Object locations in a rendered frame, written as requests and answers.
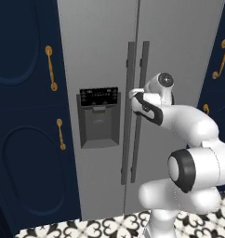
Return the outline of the grey fridge door with dispenser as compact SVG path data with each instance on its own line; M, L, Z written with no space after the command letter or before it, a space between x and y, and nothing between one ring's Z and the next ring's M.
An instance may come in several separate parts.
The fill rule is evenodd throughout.
M137 0L58 0L83 220L124 213L128 42Z

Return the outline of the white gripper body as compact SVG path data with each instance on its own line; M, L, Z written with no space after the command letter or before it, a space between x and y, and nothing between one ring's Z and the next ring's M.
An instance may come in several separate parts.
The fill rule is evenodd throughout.
M142 110L142 103L144 102L143 94L144 94L143 88L134 88L128 94L129 98L131 99L132 111L136 114L143 114Z

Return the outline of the plain grey fridge door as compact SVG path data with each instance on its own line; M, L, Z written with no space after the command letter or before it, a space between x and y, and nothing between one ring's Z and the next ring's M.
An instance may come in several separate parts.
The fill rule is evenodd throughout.
M198 103L205 72L225 0L140 0L137 58L144 41L150 42L147 83L158 73L170 73L179 105ZM140 67L135 68L134 87L139 87ZM125 212L137 213L139 186L166 179L167 158L185 146L172 132L141 116L136 181L130 182L137 115L131 116L130 152Z

